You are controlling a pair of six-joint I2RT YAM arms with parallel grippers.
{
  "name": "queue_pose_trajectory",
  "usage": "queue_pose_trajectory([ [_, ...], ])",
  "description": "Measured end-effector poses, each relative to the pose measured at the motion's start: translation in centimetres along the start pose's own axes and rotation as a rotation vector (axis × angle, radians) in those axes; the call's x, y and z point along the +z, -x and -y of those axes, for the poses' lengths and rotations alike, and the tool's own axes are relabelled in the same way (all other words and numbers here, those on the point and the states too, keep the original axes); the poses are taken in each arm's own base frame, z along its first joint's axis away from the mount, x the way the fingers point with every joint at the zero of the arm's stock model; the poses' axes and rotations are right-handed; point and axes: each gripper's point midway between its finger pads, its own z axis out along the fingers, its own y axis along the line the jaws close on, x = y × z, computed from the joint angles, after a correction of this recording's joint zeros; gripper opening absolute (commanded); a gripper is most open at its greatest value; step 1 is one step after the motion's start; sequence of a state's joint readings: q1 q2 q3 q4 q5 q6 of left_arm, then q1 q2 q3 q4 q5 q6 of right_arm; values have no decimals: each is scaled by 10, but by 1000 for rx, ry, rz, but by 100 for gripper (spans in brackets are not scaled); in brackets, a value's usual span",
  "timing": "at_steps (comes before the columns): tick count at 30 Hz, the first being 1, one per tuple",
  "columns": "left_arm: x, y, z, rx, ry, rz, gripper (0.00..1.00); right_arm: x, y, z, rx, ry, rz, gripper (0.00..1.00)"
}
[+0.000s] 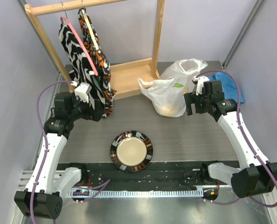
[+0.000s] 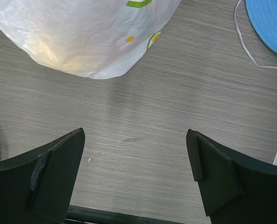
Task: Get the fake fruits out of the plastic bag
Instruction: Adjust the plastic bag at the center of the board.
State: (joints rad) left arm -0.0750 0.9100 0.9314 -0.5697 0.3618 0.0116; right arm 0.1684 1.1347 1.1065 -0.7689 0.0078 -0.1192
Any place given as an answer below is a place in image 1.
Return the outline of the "white plastic bag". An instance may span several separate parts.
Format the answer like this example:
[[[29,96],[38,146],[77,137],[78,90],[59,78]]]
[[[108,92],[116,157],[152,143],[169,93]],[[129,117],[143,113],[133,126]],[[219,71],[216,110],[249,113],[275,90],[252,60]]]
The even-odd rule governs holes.
[[[180,117],[186,111],[184,94],[193,91],[193,77],[207,66],[207,62],[195,58],[178,60],[166,68],[159,79],[147,82],[139,78],[140,91],[151,100],[159,115]]]

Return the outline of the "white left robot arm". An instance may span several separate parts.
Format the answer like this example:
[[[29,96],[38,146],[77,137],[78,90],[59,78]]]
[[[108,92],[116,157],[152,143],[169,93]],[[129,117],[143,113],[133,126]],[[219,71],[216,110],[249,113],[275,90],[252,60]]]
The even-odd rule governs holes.
[[[54,180],[54,176],[74,122],[78,119],[99,121],[102,114],[100,100],[88,93],[56,94],[51,115],[42,125],[43,143],[32,176],[25,189],[14,196],[23,215],[30,217],[33,223],[36,218],[56,220],[68,192],[88,182],[89,174],[82,163],[71,163],[58,180]]]

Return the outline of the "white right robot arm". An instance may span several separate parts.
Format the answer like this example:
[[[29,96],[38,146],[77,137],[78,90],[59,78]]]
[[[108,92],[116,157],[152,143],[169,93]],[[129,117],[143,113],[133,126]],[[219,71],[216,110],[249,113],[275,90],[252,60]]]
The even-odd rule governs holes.
[[[237,109],[234,99],[225,99],[222,83],[207,77],[194,78],[194,90],[184,95],[188,115],[192,106],[198,114],[208,113],[227,135],[239,161],[239,168],[222,162],[203,165],[200,179],[204,184],[215,180],[230,185],[239,198],[269,193],[277,180],[277,163],[271,163],[254,142]]]

